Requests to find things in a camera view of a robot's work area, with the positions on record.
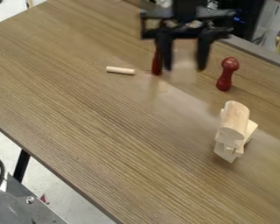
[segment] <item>small wooden stick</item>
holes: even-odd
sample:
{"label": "small wooden stick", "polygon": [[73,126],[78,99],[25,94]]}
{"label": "small wooden stick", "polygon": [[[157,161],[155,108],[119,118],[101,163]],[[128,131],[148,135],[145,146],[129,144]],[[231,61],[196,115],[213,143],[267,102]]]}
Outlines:
{"label": "small wooden stick", "polygon": [[123,68],[123,67],[116,67],[116,66],[107,66],[106,67],[107,73],[114,73],[114,74],[129,74],[133,75],[136,73],[135,69]]}

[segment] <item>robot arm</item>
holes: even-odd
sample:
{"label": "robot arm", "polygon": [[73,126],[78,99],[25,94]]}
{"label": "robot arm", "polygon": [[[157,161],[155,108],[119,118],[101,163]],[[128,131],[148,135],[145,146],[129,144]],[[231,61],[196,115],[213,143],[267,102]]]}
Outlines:
{"label": "robot arm", "polygon": [[[207,0],[173,0],[172,6],[156,6],[141,11],[142,39],[155,39],[160,69],[172,69],[172,42],[175,39],[197,39],[197,68],[207,67],[211,44],[217,39],[227,39],[233,30],[235,8],[233,0],[217,2],[220,9],[207,8]],[[158,28],[147,29],[149,19],[159,20]]]}

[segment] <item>wood grain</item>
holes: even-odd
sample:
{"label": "wood grain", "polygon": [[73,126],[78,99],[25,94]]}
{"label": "wood grain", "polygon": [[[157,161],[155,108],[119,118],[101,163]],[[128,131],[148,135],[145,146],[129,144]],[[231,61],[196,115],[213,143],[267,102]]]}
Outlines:
{"label": "wood grain", "polygon": [[[138,22],[121,1],[54,0],[1,23],[0,128],[117,222],[280,223],[280,68],[216,44],[205,72],[152,77]],[[233,164],[213,153],[228,100],[259,123]]]}

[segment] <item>floor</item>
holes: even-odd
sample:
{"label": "floor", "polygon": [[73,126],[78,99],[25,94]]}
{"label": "floor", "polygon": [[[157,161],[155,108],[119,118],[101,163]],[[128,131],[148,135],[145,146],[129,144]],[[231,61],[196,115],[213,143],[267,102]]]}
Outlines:
{"label": "floor", "polygon": [[[33,0],[33,4],[41,4],[44,1]],[[24,10],[26,10],[25,0],[3,0],[2,5],[0,5],[0,21]],[[279,30],[280,9],[274,16],[267,31],[266,41],[262,45],[274,50],[275,36]],[[19,147],[0,132],[0,158],[4,161],[7,171],[10,173],[14,171],[19,152]],[[31,159],[29,163],[23,184],[39,197],[44,194],[49,202],[48,206],[68,223],[114,223],[34,159]]]}

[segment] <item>metal table leg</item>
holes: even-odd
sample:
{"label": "metal table leg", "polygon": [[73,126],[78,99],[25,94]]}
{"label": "metal table leg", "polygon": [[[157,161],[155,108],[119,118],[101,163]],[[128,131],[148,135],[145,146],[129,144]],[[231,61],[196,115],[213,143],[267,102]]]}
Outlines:
{"label": "metal table leg", "polygon": [[24,150],[21,150],[17,161],[17,166],[13,173],[14,179],[16,179],[19,183],[22,183],[29,160],[30,160],[30,155],[26,153]]}

